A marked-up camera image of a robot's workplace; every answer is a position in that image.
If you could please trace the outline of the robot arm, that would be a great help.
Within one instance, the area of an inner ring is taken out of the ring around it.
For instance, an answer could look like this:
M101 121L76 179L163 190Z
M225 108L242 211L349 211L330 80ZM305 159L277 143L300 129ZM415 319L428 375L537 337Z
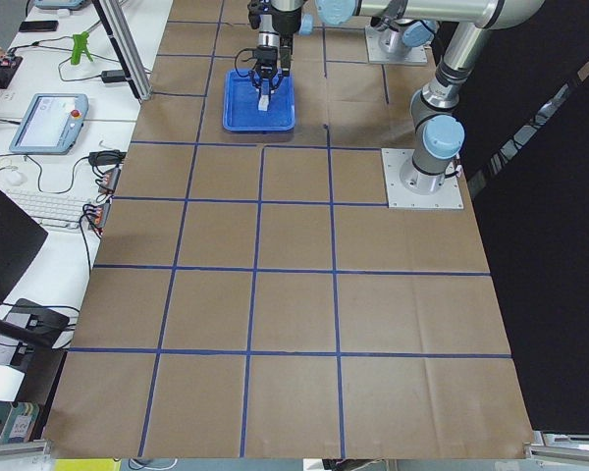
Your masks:
M308 35L313 30L313 18L303 12L304 5L303 1L247 3L248 22L258 31L258 41L249 50L254 64L243 76L250 80L260 98L270 99L291 74L294 36ZM438 29L432 20L403 19L398 1L389 2L381 13L373 14L370 27L378 36L379 47L387 54L422 46L434 38Z
M446 169L465 137L452 117L459 91L495 29L518 26L543 5L541 1L318 1L316 10L326 25L341 25L354 16L377 19L380 26L400 20L457 22L458 26L435 75L410 102L416 141L400 181L406 189L429 195L441 189Z

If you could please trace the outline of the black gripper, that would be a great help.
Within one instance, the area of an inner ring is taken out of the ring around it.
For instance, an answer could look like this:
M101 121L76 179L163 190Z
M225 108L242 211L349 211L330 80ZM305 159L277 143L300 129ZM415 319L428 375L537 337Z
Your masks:
M255 64L249 71L251 84L255 89L261 89L264 80L269 82L270 93L275 93L283 77L291 74L292 48L282 46L280 48L281 74L278 70L280 36L277 32L261 31L259 33L256 47L252 51L252 58Z
M299 31L304 0L271 0L272 26L279 33L284 47L293 48L294 35Z

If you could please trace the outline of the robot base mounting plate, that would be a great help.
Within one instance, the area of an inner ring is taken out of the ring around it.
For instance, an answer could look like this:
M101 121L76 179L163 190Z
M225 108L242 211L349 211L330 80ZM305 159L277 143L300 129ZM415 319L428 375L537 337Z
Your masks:
M428 176L413 166L413 149L382 148L383 174L390 209L462 210L464 205L450 163L440 176Z

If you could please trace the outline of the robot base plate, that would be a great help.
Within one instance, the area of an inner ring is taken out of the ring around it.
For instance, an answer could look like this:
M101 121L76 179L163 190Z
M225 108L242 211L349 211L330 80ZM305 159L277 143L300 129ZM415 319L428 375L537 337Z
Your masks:
M426 66L428 59L423 45L408 47L399 31L378 31L371 26L365 29L369 64Z

